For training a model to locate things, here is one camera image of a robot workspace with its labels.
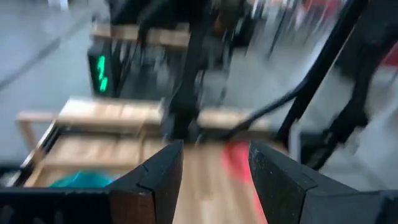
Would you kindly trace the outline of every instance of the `black cable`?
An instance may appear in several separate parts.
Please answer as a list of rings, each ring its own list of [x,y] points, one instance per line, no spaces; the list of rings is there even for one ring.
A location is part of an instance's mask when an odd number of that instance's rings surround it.
[[[308,83],[308,78],[306,77],[292,91],[286,93],[284,96],[275,100],[271,104],[268,104],[267,106],[255,111],[252,115],[250,115],[249,118],[247,118],[245,121],[239,123],[232,129],[230,129],[226,134],[223,134],[222,136],[218,137],[218,139],[228,140],[231,137],[233,137],[235,134],[241,131],[248,130],[252,125],[252,123],[255,122],[257,119],[259,119],[260,117],[264,116],[267,113],[276,110],[277,108],[280,108],[289,101],[293,100],[304,89],[307,83]]]

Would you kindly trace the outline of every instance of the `wooden board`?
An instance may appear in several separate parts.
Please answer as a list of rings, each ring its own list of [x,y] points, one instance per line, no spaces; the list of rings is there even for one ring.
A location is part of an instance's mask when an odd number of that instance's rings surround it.
[[[136,125],[160,124],[162,110],[159,102],[154,101],[107,101],[70,99],[60,112],[60,116],[111,119],[117,118]],[[198,122],[204,128],[232,128],[251,114],[249,110],[220,107],[205,108],[200,112]],[[256,121],[251,131],[267,131],[271,122],[267,118]]]
[[[110,24],[94,23],[91,28],[91,36],[137,42],[138,30],[137,25],[111,26]],[[184,30],[151,29],[147,36],[149,45],[182,50],[188,47],[189,40],[190,34]]]
[[[116,178],[148,159],[164,144],[109,138],[60,138],[25,187],[47,187],[78,170],[101,170]],[[174,223],[263,223],[252,184],[231,175],[222,161],[224,146],[185,146],[183,178]]]

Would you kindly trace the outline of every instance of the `teal bag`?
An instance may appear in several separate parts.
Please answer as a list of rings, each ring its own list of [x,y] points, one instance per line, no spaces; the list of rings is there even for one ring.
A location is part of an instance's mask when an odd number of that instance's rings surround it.
[[[55,181],[50,187],[103,188],[113,181],[113,178],[100,172],[79,171]]]

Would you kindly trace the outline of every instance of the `green digital display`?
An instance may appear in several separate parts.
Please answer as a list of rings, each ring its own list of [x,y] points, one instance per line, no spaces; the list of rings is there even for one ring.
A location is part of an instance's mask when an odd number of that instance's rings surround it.
[[[98,71],[98,80],[99,80],[99,90],[101,92],[106,91],[106,87],[108,86],[108,78],[104,75],[105,73],[105,56],[99,56],[97,61],[97,71]]]

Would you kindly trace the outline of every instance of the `wooden base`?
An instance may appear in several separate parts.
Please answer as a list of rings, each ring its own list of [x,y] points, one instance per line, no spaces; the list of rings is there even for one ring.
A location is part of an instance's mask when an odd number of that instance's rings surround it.
[[[204,111],[201,124],[226,128],[243,118],[242,113],[227,109],[225,111],[229,112],[220,111],[223,110]],[[159,126],[160,114],[157,103],[71,100],[57,116],[24,113],[19,121],[25,124],[22,129],[29,128],[28,121],[53,121],[91,129],[108,125],[132,130],[151,123]],[[254,128],[262,128],[265,132],[266,123],[264,121],[263,126],[260,123]],[[138,138],[123,139],[111,136],[60,137],[47,155],[35,161],[34,172],[24,186],[48,187],[78,170],[101,170],[119,177],[166,145],[166,142],[146,138],[143,131],[138,135]],[[37,152],[41,147],[34,146],[34,149]],[[261,210],[256,210],[259,207],[256,207],[254,186],[232,176],[222,162],[223,151],[224,144],[220,142],[184,145],[183,178],[174,223],[265,222]]]

